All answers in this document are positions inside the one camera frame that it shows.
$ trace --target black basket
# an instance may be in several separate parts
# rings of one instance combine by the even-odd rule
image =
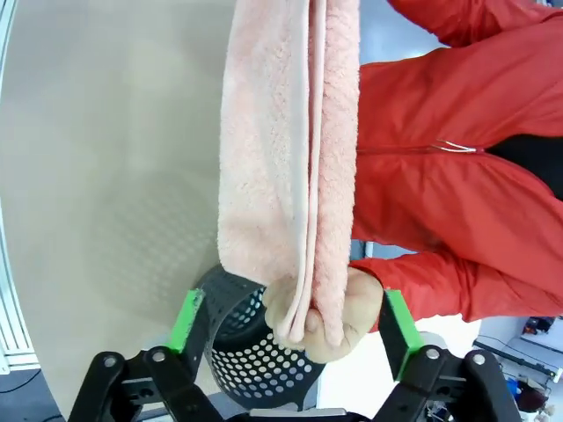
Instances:
[[[264,320],[264,288],[221,266],[202,278],[201,288],[210,321],[205,354],[221,390],[246,409],[293,403],[302,410],[325,365],[277,344]]]

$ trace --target folded towel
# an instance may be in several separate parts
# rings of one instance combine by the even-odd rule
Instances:
[[[354,205],[359,0],[238,0],[223,82],[218,247],[225,269],[296,292],[329,342],[342,306]]]

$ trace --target bolt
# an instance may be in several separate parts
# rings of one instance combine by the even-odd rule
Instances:
[[[163,352],[154,352],[154,354],[152,355],[152,359],[155,362],[162,362],[164,359],[166,359],[166,356]]]
[[[440,357],[440,352],[438,352],[436,349],[428,349],[426,351],[426,357],[431,360],[436,360]]]
[[[115,356],[107,356],[104,359],[104,365],[106,367],[112,367],[117,363],[117,359],[115,359]]]
[[[482,354],[476,354],[473,356],[473,361],[478,365],[483,365],[485,363],[485,356]]]

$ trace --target beige table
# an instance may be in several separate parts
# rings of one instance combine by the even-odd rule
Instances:
[[[131,356],[161,339],[217,262],[233,7],[19,3],[0,103],[0,198],[19,300],[64,415],[94,354]]]

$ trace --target cable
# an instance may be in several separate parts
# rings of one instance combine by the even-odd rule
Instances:
[[[548,367],[554,367],[555,369],[559,369],[559,367],[556,367],[555,365],[552,365],[551,363],[544,362],[544,361],[542,361],[542,360],[540,360],[540,359],[538,359],[538,358],[534,358],[533,356],[530,356],[529,354],[526,354],[526,353],[524,353],[524,352],[520,352],[518,349],[515,349],[514,347],[507,345],[505,342],[500,341],[500,340],[497,339],[497,338],[489,337],[489,336],[483,336],[483,335],[480,335],[480,334],[479,334],[477,337],[490,338],[491,340],[498,341],[499,343],[501,343],[501,344],[504,345],[505,347],[507,347],[507,348],[509,348],[509,349],[511,349],[511,350],[514,350],[515,352],[518,352],[518,353],[520,353],[520,354],[523,354],[524,356],[527,356],[527,357],[529,357],[530,359],[533,359],[533,360],[535,360],[535,361],[537,361],[537,362],[539,362],[539,363],[543,363],[544,365],[547,365]]]
[[[56,419],[62,419],[62,415],[54,415],[51,416],[50,418],[44,419],[42,422],[51,422],[52,420],[56,420]]]
[[[15,389],[7,389],[6,391],[0,391],[0,394],[11,393],[12,391],[16,391],[17,389],[21,389],[22,387],[25,387],[27,384],[29,384],[31,381],[33,381],[35,379],[35,377],[40,374],[40,372],[41,372],[41,370],[39,369],[29,380],[27,380],[23,384],[19,384]]]

